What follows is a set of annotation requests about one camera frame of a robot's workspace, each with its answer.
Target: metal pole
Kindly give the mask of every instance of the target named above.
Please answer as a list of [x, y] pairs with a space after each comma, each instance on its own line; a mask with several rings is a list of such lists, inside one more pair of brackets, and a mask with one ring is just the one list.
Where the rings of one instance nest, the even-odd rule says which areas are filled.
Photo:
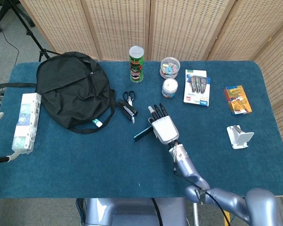
[[193, 203], [193, 213], [194, 213], [194, 226], [199, 226], [197, 203]]
[[19, 18], [19, 20], [21, 21], [21, 23], [23, 24], [23, 26], [26, 29], [26, 34], [30, 35], [32, 37], [32, 39], [34, 40], [34, 42], [36, 43], [36, 45], [39, 47], [41, 53], [47, 58], [49, 59], [50, 56], [47, 54], [47, 52], [45, 51], [45, 49], [41, 46], [41, 44], [38, 42], [38, 40], [36, 39], [36, 37], [33, 35], [33, 32], [29, 29], [29, 27], [26, 25], [26, 23], [24, 22], [24, 20], [22, 19], [22, 17], [19, 15], [18, 11], [16, 10], [14, 4], [10, 1], [7, 0], [7, 3], [9, 4], [9, 6], [11, 7], [11, 9], [15, 12], [16, 16]]

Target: backpack strap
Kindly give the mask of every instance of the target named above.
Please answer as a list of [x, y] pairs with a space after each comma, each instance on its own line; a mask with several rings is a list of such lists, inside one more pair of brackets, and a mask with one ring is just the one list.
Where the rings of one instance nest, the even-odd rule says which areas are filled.
[[115, 91], [113, 89], [110, 89], [110, 96], [111, 96], [111, 101], [110, 101], [111, 114], [103, 122], [103, 125], [101, 125], [101, 127], [98, 127], [98, 128], [95, 128], [95, 129], [76, 129], [75, 127], [71, 127], [71, 128], [69, 128], [69, 130], [72, 131], [72, 132], [75, 132], [75, 133], [90, 134], [90, 133], [94, 133], [94, 132], [104, 128], [105, 126], [107, 126], [111, 117], [113, 116], [113, 114], [115, 112]]
[[37, 87], [37, 83], [24, 83], [24, 82], [15, 82], [15, 83], [1, 83], [0, 84], [0, 89], [1, 88], [6, 88], [6, 87]]

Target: white phone stand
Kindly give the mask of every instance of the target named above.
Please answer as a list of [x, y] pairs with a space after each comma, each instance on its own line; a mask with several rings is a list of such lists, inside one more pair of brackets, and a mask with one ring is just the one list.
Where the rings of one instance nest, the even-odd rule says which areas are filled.
[[252, 136], [254, 135], [253, 132], [250, 133], [243, 132], [239, 125], [229, 126], [226, 128], [226, 130], [230, 138], [233, 149], [241, 149], [248, 147], [247, 142], [249, 142]]

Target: stapler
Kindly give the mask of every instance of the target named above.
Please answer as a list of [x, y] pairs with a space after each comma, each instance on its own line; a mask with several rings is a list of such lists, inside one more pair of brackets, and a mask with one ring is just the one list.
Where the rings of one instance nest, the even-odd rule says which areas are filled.
[[119, 99], [117, 102], [118, 108], [122, 111], [122, 113], [127, 117], [127, 119], [132, 121], [132, 117], [135, 117], [138, 113], [138, 111], [129, 105], [128, 102]]

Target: scissors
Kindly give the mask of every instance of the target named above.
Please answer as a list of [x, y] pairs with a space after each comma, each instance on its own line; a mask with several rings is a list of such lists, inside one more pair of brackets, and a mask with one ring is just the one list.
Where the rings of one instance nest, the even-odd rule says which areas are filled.
[[[129, 92], [126, 91], [126, 92], [123, 93], [123, 99], [125, 101], [127, 101], [130, 106], [132, 106], [132, 102], [135, 99], [135, 93], [132, 90], [129, 91]], [[132, 123], [134, 124], [135, 123], [134, 115], [132, 115], [130, 112], [129, 112], [129, 114], [132, 116], [131, 120], [132, 120]]]

